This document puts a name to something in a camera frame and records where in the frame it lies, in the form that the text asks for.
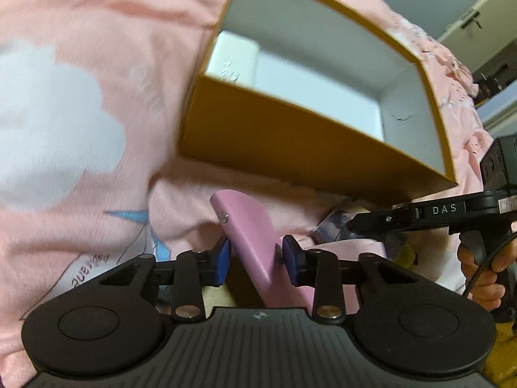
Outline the person's right hand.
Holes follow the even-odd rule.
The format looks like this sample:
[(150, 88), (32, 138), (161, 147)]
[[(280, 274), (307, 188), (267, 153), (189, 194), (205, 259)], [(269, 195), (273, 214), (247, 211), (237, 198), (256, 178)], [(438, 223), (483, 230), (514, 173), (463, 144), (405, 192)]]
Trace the person's right hand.
[(460, 234), (464, 295), (498, 314), (514, 307), (516, 235), (508, 221), (490, 220)]

